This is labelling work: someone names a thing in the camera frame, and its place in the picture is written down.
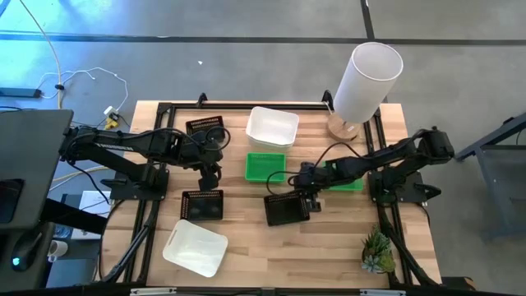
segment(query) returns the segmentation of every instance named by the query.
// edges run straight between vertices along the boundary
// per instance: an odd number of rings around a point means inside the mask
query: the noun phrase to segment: white lamp
[[[403,69],[402,57],[390,46],[377,42],[358,45],[336,92],[335,112],[327,123],[329,134],[338,141],[355,138]]]

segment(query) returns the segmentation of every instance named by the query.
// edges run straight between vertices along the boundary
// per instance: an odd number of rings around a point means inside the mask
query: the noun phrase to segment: potted succulent
[[[378,225],[363,242],[362,268],[371,273],[381,274],[395,270],[395,260],[391,252],[391,244]]]

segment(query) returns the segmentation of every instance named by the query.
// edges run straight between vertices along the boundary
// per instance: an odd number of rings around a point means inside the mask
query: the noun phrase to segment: white cylindrical lampshade
[[[377,42],[358,45],[339,83],[335,112],[350,123],[371,119],[403,69],[402,57],[390,46]]]

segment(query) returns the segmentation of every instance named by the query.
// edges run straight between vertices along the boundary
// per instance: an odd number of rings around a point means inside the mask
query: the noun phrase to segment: concrete floor
[[[50,32],[180,36],[365,36],[358,0],[26,0]],[[526,2],[369,0],[380,38],[523,39]],[[0,30],[36,27],[18,1],[0,17]],[[319,101],[337,89],[355,45],[346,44],[116,44],[54,43],[62,70],[104,67],[128,82],[122,114],[131,120],[138,99],[259,99]],[[404,73],[389,95],[401,103],[409,132],[437,125],[456,150],[511,116],[526,111],[525,47],[396,46]],[[55,72],[44,42],[0,41],[0,85],[36,87]],[[104,73],[68,82],[64,108],[75,120],[98,123],[124,96],[122,83]],[[42,88],[53,92],[54,81]],[[1,105],[55,108],[56,100],[0,99]],[[84,168],[92,164],[83,164]],[[60,164],[57,176],[71,171]],[[466,275],[480,290],[525,294],[524,238],[484,242],[494,209],[475,159],[428,167],[425,181],[442,195],[430,202],[431,230],[444,276]],[[94,173],[96,179],[110,172]],[[50,194],[91,190],[79,177]]]

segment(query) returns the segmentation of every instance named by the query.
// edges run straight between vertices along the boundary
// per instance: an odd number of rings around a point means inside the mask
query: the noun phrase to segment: white plastic container
[[[163,249],[164,259],[205,277],[217,272],[228,239],[207,229],[179,220]]]
[[[390,46],[377,42],[358,45],[339,83],[335,112],[350,123],[371,119],[403,69],[402,57]]]
[[[247,136],[255,146],[283,150],[296,140],[299,116],[294,113],[254,107],[247,124]]]

